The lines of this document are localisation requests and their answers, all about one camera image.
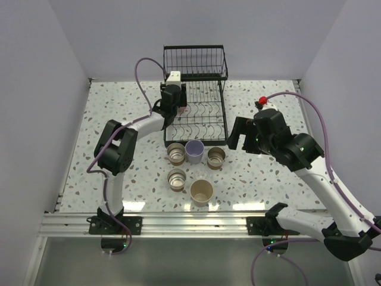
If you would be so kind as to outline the pink plastic cup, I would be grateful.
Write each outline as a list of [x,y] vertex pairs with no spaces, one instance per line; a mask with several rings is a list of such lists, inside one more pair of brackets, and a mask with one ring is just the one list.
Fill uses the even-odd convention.
[[181,115],[184,111],[185,111],[185,108],[181,107],[181,108],[178,109],[177,114]]

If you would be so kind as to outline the lilac plastic cup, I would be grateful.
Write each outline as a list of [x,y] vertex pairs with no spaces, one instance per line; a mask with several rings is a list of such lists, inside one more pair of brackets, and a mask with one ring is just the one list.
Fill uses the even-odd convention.
[[185,145],[185,152],[190,164],[198,164],[204,154],[204,144],[199,140],[190,140]]

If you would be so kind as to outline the beige plastic cup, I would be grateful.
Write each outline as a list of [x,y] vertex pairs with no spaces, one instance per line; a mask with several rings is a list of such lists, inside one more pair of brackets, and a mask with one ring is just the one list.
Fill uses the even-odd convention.
[[195,181],[190,187],[191,199],[197,207],[205,207],[213,195],[213,186],[204,179]]

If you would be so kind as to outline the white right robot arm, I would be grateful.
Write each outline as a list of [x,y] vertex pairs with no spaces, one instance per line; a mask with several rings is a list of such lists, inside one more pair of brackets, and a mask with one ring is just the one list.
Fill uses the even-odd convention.
[[253,234],[293,231],[308,235],[345,262],[371,247],[379,235],[375,227],[380,226],[380,217],[366,211],[340,179],[330,178],[324,151],[312,136],[292,134],[283,114],[272,108],[259,111],[252,119],[237,117],[227,140],[229,149],[237,148],[241,135],[246,153],[272,156],[286,166],[309,186],[332,216],[326,219],[277,203],[262,219],[248,222],[254,227]]

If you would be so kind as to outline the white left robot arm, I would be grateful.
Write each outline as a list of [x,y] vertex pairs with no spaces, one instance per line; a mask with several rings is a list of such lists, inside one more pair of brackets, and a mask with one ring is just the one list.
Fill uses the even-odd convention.
[[137,219],[124,217],[123,179],[130,167],[136,143],[143,137],[170,126],[181,107],[187,106],[184,83],[163,83],[161,98],[151,108],[150,114],[130,123],[109,120],[95,147],[95,161],[88,173],[101,173],[104,177],[101,205],[95,216],[87,218],[91,235],[138,234]]

